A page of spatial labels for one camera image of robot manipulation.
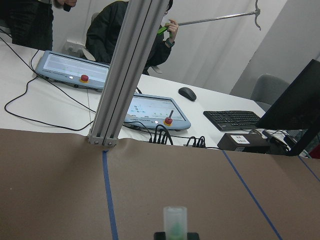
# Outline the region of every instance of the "dark hair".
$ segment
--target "dark hair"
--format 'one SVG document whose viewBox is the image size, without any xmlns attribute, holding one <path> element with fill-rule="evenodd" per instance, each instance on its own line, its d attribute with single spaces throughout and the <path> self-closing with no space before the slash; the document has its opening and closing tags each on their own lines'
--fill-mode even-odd
<svg viewBox="0 0 320 240">
<path fill-rule="evenodd" d="M 174 4 L 174 0 L 169 1 L 169 9 L 168 10 L 170 10 L 170 8 L 172 7 L 172 4 Z"/>
</svg>

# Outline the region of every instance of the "white table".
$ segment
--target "white table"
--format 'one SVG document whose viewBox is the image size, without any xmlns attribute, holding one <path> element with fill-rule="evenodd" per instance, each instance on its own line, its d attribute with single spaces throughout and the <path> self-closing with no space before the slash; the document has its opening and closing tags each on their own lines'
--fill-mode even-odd
<svg viewBox="0 0 320 240">
<path fill-rule="evenodd" d="M 11 46 L 27 63 L 36 53 L 36 50 L 31 48 L 14 44 L 11 44 Z M 34 58 L 34 67 L 42 54 L 43 52 L 40 51 Z M 75 132 L 45 126 L 41 123 L 31 122 L 6 113 L 4 111 L 5 104 L 22 94 L 25 91 L 26 83 L 35 75 L 3 42 L 0 42 L 0 60 L 2 78 L 2 87 L 0 89 L 1 128 L 48 133 L 78 133 L 83 136 L 88 134 L 91 126 Z M 62 83 L 55 84 L 85 106 L 93 110 L 97 109 L 101 93 L 94 90 L 72 88 Z M 203 115 L 203 111 L 246 110 L 253 111 L 260 117 L 264 114 L 264 111 L 252 100 L 152 76 L 142 75 L 138 87 L 144 94 L 173 98 L 191 122 L 191 127 L 184 131 L 172 131 L 171 134 L 181 137 L 194 136 L 196 138 L 204 136 L 207 147 L 216 147 L 224 132 L 220 132 L 215 128 Z M 189 87 L 195 92 L 197 95 L 195 102 L 191 102 L 178 94 L 179 88 L 182 87 Z M 73 129 L 82 128 L 93 121 L 95 117 L 93 112 L 74 102 L 43 79 L 36 79 L 30 83 L 28 93 L 11 103 L 8 109 L 24 117 Z M 118 137 L 120 139 L 133 138 L 147 141 L 150 135 L 123 127 Z M 187 143 L 187 139 L 174 137 L 173 143 L 182 146 Z"/>
</svg>

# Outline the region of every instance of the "office chair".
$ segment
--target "office chair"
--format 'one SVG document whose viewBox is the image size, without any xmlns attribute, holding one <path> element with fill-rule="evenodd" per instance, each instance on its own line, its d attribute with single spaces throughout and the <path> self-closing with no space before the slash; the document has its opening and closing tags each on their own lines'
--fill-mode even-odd
<svg viewBox="0 0 320 240">
<path fill-rule="evenodd" d="M 267 111 L 289 85 L 279 77 L 263 74 L 258 77 L 250 99 Z"/>
<path fill-rule="evenodd" d="M 99 15 L 99 12 L 95 12 L 94 14 L 92 14 L 91 23 L 95 20 L 95 18 L 98 15 Z M 82 48 L 82 53 L 88 60 L 93 61 L 93 62 L 96 61 L 95 57 L 85 47 Z M 151 68 L 158 74 L 162 74 L 163 73 L 158 66 L 151 66 Z"/>
</svg>

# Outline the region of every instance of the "black monitor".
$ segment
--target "black monitor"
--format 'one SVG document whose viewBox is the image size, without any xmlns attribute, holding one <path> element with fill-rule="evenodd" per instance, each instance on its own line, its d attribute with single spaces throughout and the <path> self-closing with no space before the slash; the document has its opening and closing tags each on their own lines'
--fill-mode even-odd
<svg viewBox="0 0 320 240">
<path fill-rule="evenodd" d="M 303 137 L 286 153 L 299 155 L 320 131 L 320 62 L 311 60 L 277 101 L 261 117 L 257 128 L 304 130 Z"/>
</svg>

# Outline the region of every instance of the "tablet screen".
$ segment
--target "tablet screen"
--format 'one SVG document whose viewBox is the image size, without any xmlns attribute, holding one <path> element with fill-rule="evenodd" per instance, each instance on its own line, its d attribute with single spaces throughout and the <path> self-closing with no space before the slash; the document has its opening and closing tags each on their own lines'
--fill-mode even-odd
<svg viewBox="0 0 320 240">
<path fill-rule="evenodd" d="M 172 110 L 172 120 L 185 121 L 170 99 L 134 96 L 128 114 L 142 119 L 165 119 L 169 117 Z"/>
<path fill-rule="evenodd" d="M 91 80 L 104 83 L 108 74 L 109 68 L 101 66 L 94 62 L 81 61 L 66 56 L 50 53 L 44 63 L 44 70 L 54 71 L 66 76 L 87 75 Z"/>
</svg>

